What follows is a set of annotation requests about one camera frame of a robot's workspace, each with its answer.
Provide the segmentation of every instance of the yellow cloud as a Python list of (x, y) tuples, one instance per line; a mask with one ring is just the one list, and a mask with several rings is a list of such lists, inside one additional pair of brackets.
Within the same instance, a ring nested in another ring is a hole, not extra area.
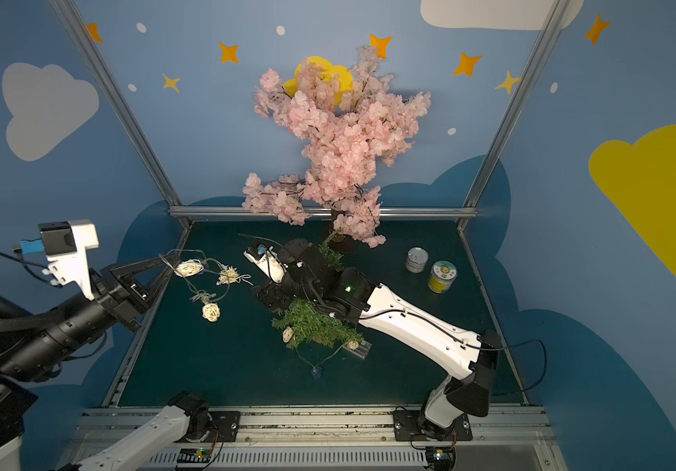
[[(323, 68), (321, 73), (323, 81), (330, 81), (334, 76), (338, 76), (338, 93), (336, 93), (336, 97), (333, 100), (333, 105), (340, 105), (341, 95), (344, 92), (350, 91), (354, 83), (354, 76), (351, 75), (351, 71), (344, 66), (334, 66), (329, 60), (318, 56), (307, 57), (307, 60)], [(299, 89), (299, 81), (296, 80), (299, 70), (301, 70), (301, 64), (296, 67), (294, 78), (283, 83), (283, 88), (290, 97), (293, 97), (296, 90)]]
[(589, 160), (599, 189), (676, 276), (676, 124), (631, 145), (608, 141)]

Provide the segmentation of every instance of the jar lid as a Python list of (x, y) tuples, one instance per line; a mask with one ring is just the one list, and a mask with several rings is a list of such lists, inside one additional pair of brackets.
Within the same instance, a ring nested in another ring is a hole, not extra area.
[(456, 278), (456, 274), (458, 273), (456, 265), (445, 260), (436, 261), (435, 264), (432, 265), (432, 271), (441, 279)]
[(427, 260), (430, 258), (427, 251), (422, 249), (421, 247), (412, 247), (411, 249), (409, 249), (407, 257), (409, 258), (409, 260), (421, 264), (427, 263)]

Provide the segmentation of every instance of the yellow star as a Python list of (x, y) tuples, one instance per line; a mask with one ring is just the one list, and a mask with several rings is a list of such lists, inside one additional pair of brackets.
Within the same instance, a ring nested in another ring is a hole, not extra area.
[(521, 80), (521, 77), (516, 77), (516, 78), (511, 77), (511, 71), (509, 70), (509, 71), (506, 72), (505, 82), (503, 82), (502, 84), (495, 87), (495, 89), (504, 88), (504, 89), (508, 90), (508, 94), (510, 95), (512, 88), (513, 88), (513, 85), (516, 82), (518, 82), (519, 80)]
[(477, 64), (477, 61), (481, 58), (482, 56), (469, 57), (465, 53), (461, 53), (461, 62), (459, 63), (458, 69), (456, 69), (453, 74), (466, 74), (471, 77), (471, 74), (475, 73), (475, 65)]
[(385, 49), (388, 47), (391, 39), (393, 39), (392, 36), (390, 38), (375, 38), (374, 35), (370, 35), (370, 45), (377, 46), (377, 52), (375, 53), (382, 59), (387, 59)]
[(168, 77), (165, 77), (165, 74), (163, 74), (163, 77), (165, 78), (165, 85), (163, 85), (163, 88), (172, 88), (172, 89), (174, 89), (178, 92), (178, 87), (176, 87), (176, 82), (178, 82), (181, 79), (175, 78), (175, 79), (171, 80)]
[(89, 35), (92, 37), (92, 39), (94, 39), (97, 42), (102, 42), (102, 38), (98, 34), (98, 24), (93, 23), (93, 24), (86, 25), (86, 26), (87, 26), (87, 31), (89, 32)]
[(597, 19), (594, 21), (592, 29), (589, 30), (589, 32), (584, 38), (591, 39), (592, 44), (597, 44), (597, 39), (599, 39), (599, 35), (601, 35), (603, 31), (605, 31), (605, 28), (607, 28), (608, 26), (610, 26), (610, 23), (605, 23), (599, 18), (599, 15), (597, 15)]
[(223, 57), (220, 58), (221, 62), (236, 62), (239, 63), (239, 59), (236, 58), (236, 49), (239, 49), (239, 46), (226, 46), (222, 42), (219, 42), (220, 50), (223, 52)]

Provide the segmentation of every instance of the dark green tabletop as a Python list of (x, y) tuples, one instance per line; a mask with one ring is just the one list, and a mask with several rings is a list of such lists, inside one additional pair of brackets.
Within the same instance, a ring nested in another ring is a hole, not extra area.
[[(326, 221), (290, 226), (278, 221), (197, 222), (186, 243), (226, 265), (251, 274), (263, 283), (266, 276), (243, 256), (250, 240), (239, 232), (286, 243), (296, 237), (319, 242)], [(385, 245), (369, 249), (355, 243), (343, 261), (368, 277), (387, 285), (409, 302), (448, 323), (482, 332), (493, 321), (461, 240), (452, 221), (383, 221), (380, 233)], [(430, 261), (421, 274), (404, 267), (413, 246), (429, 252)], [(184, 256), (182, 259), (195, 258)], [(453, 262), (459, 275), (450, 290), (435, 294), (427, 288), (429, 268), (437, 260)], [(197, 288), (222, 294), (216, 275), (190, 278)], [(211, 405), (320, 405), (320, 404), (414, 404), (421, 403), (437, 387), (446, 372), (426, 356), (378, 331), (359, 327), (372, 344), (360, 360), (341, 351), (324, 363), (322, 377), (314, 380), (310, 366), (286, 349), (281, 333), (270, 325), (272, 314), (251, 294), (248, 284), (236, 284), (220, 306), (220, 319), (210, 323), (201, 316), (202, 303), (190, 301), (192, 293), (179, 277), (165, 291), (147, 333), (135, 368), (121, 396), (120, 406), (159, 406), (180, 391), (190, 391)], [(310, 342), (299, 348), (307, 360), (317, 363), (334, 349)], [(501, 355), (494, 390), (518, 389), (513, 372)], [(497, 396), (494, 402), (520, 402), (520, 394)]]

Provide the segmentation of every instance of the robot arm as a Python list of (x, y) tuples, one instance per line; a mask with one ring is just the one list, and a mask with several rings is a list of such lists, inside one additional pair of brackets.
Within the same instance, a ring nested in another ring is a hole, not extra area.
[(477, 362), (480, 351), (466, 344), (480, 347), (478, 334), (426, 313), (384, 285), (374, 288), (367, 304), (359, 324), (397, 338), (458, 380), (471, 374), (469, 365)]
[[(97, 246), (88, 221), (41, 225), (42, 250), (51, 260), (53, 281), (77, 281), (82, 291), (45, 314), (32, 315), (0, 296), (0, 447), (23, 432), (24, 412), (37, 400), (19, 382), (43, 382), (56, 376), (61, 362), (81, 346), (97, 341), (112, 325), (135, 331), (144, 314), (172, 276), (166, 268), (144, 285), (136, 276), (164, 266), (160, 258), (89, 270), (84, 250)], [(177, 256), (166, 257), (172, 263)]]
[(211, 432), (208, 403), (188, 392), (175, 396), (154, 419), (100, 453), (60, 471), (133, 471), (182, 438), (204, 441)]
[(420, 415), (421, 433), (443, 439), (463, 413), (487, 415), (498, 353), (478, 348), (500, 347), (494, 332), (476, 334), (448, 324), (356, 269), (335, 270), (304, 239), (291, 240), (277, 255), (267, 242), (255, 240), (245, 256), (271, 278), (255, 288), (270, 310), (286, 310), (294, 296), (305, 298), (317, 311), (397, 338), (445, 369), (448, 377)]

